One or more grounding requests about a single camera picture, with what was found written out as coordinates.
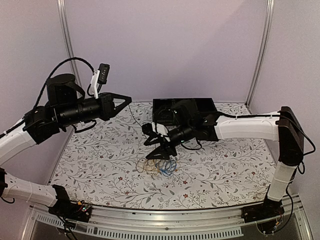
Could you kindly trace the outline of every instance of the blue string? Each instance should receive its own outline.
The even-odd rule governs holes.
[[[155,164],[156,168],[165,177],[170,177],[177,168],[177,162],[175,160],[161,160]]]

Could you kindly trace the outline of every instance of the floral tablecloth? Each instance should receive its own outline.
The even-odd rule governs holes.
[[[248,114],[244,104],[216,107],[228,114]],[[131,109],[140,124],[152,121],[152,103],[132,103]],[[212,208],[262,200],[276,168],[262,139],[238,138],[202,141],[197,151],[178,146],[171,176],[142,172],[143,158],[154,149],[144,146],[145,140],[128,107],[107,122],[98,120],[95,128],[72,135],[51,184],[64,186],[73,200],[95,205]]]

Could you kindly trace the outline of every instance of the floral pattern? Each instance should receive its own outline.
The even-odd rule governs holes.
[[[152,121],[152,103],[130,107],[140,124]],[[228,114],[248,114],[244,104],[216,107]],[[202,141],[203,148],[197,151],[178,146],[177,167],[164,176],[146,167],[144,157],[154,146],[144,146],[145,140],[128,107],[109,121],[98,120],[95,128],[72,135],[51,184],[64,186],[73,200],[95,205],[202,209],[262,200],[276,168],[262,139],[235,138]]]

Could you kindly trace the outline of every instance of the white wall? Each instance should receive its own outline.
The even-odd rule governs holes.
[[[0,132],[32,109],[49,73],[66,58],[56,0],[1,1]],[[70,72],[69,65],[60,72]],[[65,139],[65,133],[57,134],[1,167],[21,179],[46,184]],[[28,206],[0,200],[0,239],[21,238]]]
[[[293,109],[304,132],[320,146],[320,1],[275,1],[271,34],[252,102],[253,112]],[[271,145],[277,152],[277,144]],[[305,150],[310,150],[305,143]],[[294,190],[306,210],[314,239],[320,239],[320,152],[306,156]]]
[[[245,102],[267,1],[66,1],[75,55],[109,63],[104,91]],[[90,72],[80,70],[87,86]]]

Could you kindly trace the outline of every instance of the black box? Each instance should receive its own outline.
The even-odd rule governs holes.
[[[217,111],[212,98],[157,98],[153,99],[152,121],[165,126],[176,126],[178,123],[174,113],[170,111],[171,107],[181,100],[195,99],[196,106],[201,116],[206,117],[208,114]]]

